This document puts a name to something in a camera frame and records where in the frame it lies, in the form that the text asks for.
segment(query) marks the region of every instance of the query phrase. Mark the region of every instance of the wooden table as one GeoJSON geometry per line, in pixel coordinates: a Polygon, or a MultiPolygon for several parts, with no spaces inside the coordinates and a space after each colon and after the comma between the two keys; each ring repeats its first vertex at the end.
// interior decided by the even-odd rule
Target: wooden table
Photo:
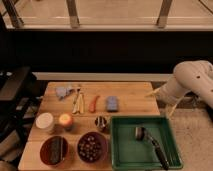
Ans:
{"type": "Polygon", "coordinates": [[[98,164],[87,164],[81,161],[77,154],[77,142],[80,137],[89,132],[97,131],[94,120],[97,116],[104,116],[108,122],[113,115],[160,115],[156,99],[154,97],[145,97],[152,91],[149,82],[50,82],[44,94],[38,115],[43,112],[50,112],[54,115],[57,123],[58,116],[61,113],[72,113],[73,99],[76,93],[71,94],[64,100],[59,101],[55,94],[55,88],[59,86],[69,86],[77,88],[81,86],[84,93],[85,113],[72,114],[74,116],[74,127],[70,132],[64,131],[59,125],[56,125],[56,131],[53,135],[64,136],[70,144],[70,157],[58,167],[49,167],[40,160],[40,148],[43,142],[53,135],[48,135],[33,125],[28,142],[25,146],[21,161],[19,163],[20,171],[49,171],[49,170],[112,170],[110,154],[107,159],[98,164]],[[100,95],[97,101],[96,113],[88,111],[89,103],[96,96],[100,95]],[[119,112],[106,112],[105,100],[108,96],[117,96],[119,100],[119,112]]]}

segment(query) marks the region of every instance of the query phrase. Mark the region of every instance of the blue sponge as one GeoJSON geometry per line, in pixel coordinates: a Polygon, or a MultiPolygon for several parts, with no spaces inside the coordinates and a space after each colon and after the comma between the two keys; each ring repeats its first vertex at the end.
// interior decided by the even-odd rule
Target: blue sponge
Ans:
{"type": "Polygon", "coordinates": [[[117,112],[118,111],[118,99],[116,96],[107,97],[106,110],[107,110],[107,112],[117,112]]]}

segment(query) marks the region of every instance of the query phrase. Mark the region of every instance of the orange cup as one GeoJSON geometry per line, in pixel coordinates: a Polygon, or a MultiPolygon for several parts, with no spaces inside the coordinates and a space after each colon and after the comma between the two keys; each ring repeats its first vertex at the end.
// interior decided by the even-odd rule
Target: orange cup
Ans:
{"type": "Polygon", "coordinates": [[[68,113],[63,113],[60,115],[59,119],[59,124],[64,127],[64,129],[66,131],[70,131],[72,129],[73,126],[73,117],[72,115],[68,114],[68,113]]]}

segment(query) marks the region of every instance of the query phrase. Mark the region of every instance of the dark background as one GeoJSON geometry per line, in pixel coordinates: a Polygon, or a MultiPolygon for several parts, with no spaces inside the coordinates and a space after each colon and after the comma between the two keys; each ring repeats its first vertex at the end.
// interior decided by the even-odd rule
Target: dark background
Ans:
{"type": "Polygon", "coordinates": [[[213,32],[7,31],[1,67],[41,72],[171,73],[185,60],[213,62],[213,32]]]}

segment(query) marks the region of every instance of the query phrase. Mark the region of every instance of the metal spoon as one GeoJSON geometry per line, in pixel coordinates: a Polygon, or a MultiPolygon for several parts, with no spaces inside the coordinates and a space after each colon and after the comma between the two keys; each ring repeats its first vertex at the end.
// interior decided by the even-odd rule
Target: metal spoon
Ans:
{"type": "Polygon", "coordinates": [[[165,155],[163,154],[163,151],[160,148],[160,145],[158,143],[158,141],[148,132],[148,130],[144,127],[136,127],[135,128],[135,138],[136,140],[143,140],[144,138],[146,138],[147,140],[151,141],[152,145],[155,148],[155,153],[160,161],[160,163],[162,164],[162,167],[165,170],[169,169],[169,163],[165,157],[165,155]]]}

